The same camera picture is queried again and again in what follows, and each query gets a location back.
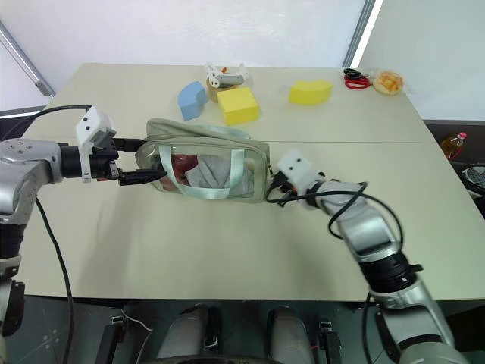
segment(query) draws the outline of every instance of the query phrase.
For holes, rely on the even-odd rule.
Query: beige table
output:
[[[128,102],[122,89],[118,90],[118,100],[115,88],[111,94],[99,92],[107,88],[101,82],[93,90],[95,96],[88,100],[92,74],[103,74],[100,70],[109,74],[109,70],[119,67],[128,74],[149,74],[152,70],[154,77],[175,74],[180,69],[196,72],[194,67],[83,66],[52,104],[96,103],[116,114],[113,116],[120,134],[142,137],[145,119],[168,117],[175,112],[170,106],[167,114],[163,110],[155,112],[152,96],[143,102],[143,95],[152,90],[152,83],[133,88]],[[264,75],[265,71],[276,78],[278,70],[251,69],[253,75]],[[326,78],[330,79],[338,70],[296,70],[299,72],[307,73],[308,77],[314,74],[314,78],[326,72],[329,75]],[[289,78],[291,70],[283,73]],[[82,74],[86,76],[84,86]],[[172,85],[171,89],[180,86]],[[362,97],[394,102],[375,99],[370,93]],[[368,111],[365,104],[360,108],[362,115],[374,112]],[[406,110],[411,106],[400,96],[396,108]],[[263,112],[264,121],[273,123],[276,130],[277,123],[268,115],[278,111],[267,106]],[[323,109],[313,112],[322,119],[326,115]],[[333,114],[336,116],[328,124],[329,132],[325,133],[326,129],[314,122],[321,133],[307,132],[306,141],[299,140],[303,133],[294,134],[291,140],[291,133],[280,131],[277,136],[283,141],[270,142],[272,162],[296,147],[329,177],[368,181],[368,192],[391,205],[400,217],[405,229],[405,253],[412,262],[423,264],[424,279],[435,298],[485,297],[482,279],[485,224],[439,147],[422,123],[413,119],[415,111],[407,114],[407,127],[402,115],[401,121],[396,122],[396,129],[402,132],[387,129],[386,133],[374,135],[376,139],[371,138],[372,134],[356,133],[355,129],[363,129],[355,122],[355,129],[347,124],[349,137],[341,140],[344,134],[337,127],[338,113]],[[131,119],[142,121],[130,123]],[[361,119],[367,127],[378,123],[375,118]],[[51,127],[71,121],[74,125],[75,120],[66,115],[60,118],[60,114],[45,117],[32,127],[29,136],[73,143],[74,129]],[[291,125],[293,121],[282,118],[279,122]],[[277,139],[271,138],[270,130],[262,124],[263,120],[251,124],[254,133],[268,133],[265,139]],[[401,140],[403,134],[409,140]],[[120,166],[134,168],[132,156],[123,155]],[[344,243],[327,232],[328,217],[306,211],[296,203],[281,209],[265,203],[207,202],[159,193],[149,185],[119,187],[116,182],[85,185],[79,180],[43,187],[39,198],[61,244],[77,297],[291,300],[365,297],[366,284],[358,266]],[[27,293],[65,295],[61,271],[37,211],[26,230],[21,253],[19,279],[26,282]]]

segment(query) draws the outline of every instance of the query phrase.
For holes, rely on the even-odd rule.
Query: gray cloth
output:
[[[185,176],[192,187],[229,188],[230,161],[218,155],[197,155],[198,164]],[[230,196],[241,196],[254,191],[254,175],[244,166],[242,180],[231,191]]]

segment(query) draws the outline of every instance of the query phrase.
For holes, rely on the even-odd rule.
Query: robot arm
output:
[[[40,187],[64,177],[118,180],[123,186],[165,176],[163,170],[117,168],[118,151],[135,152],[144,141],[113,139],[115,133],[109,117],[92,106],[77,125],[79,146],[28,139],[0,142],[0,354],[3,336],[13,334],[22,321],[25,286],[12,278],[19,270],[23,231]]]
[[[283,157],[277,170],[268,195],[275,187],[286,186],[293,198],[269,202],[298,199],[303,207],[331,216],[330,227],[336,222],[341,236],[332,234],[343,239],[379,304],[377,327],[390,358],[399,363],[421,359],[465,363],[454,349],[440,308],[419,277],[422,267],[410,265],[402,253],[400,226],[401,237],[396,239],[380,211],[367,203],[371,196],[363,194],[365,184],[326,180],[296,150]]]

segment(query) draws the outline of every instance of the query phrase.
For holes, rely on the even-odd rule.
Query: bottle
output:
[[[461,132],[458,135],[451,135],[444,139],[441,143],[441,149],[445,153],[445,157],[448,160],[455,158],[462,150],[463,140],[467,137],[466,133]]]

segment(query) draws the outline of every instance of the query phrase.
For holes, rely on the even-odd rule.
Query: yellow block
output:
[[[227,125],[259,118],[259,105],[248,87],[219,92],[217,100]]]
[[[289,91],[288,101],[296,104],[314,105],[327,101],[333,84],[324,80],[297,81]]]

